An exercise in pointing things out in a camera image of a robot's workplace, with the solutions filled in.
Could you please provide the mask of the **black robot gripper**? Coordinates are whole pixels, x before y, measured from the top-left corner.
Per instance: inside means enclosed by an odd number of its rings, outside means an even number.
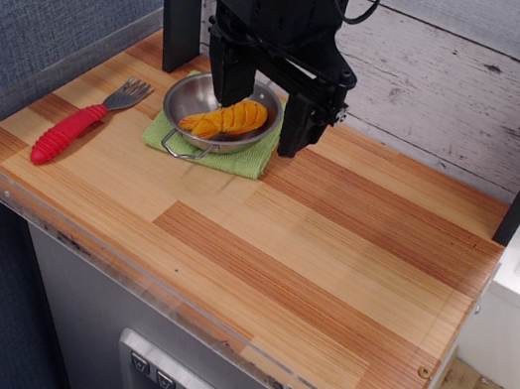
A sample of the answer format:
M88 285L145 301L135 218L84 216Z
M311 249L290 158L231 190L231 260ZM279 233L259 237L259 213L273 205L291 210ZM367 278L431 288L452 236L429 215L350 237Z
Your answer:
M289 92L278 156L316 144L344 117L357 78L336 45L348 0L215 0L209 59L215 98L231 106L262 72Z

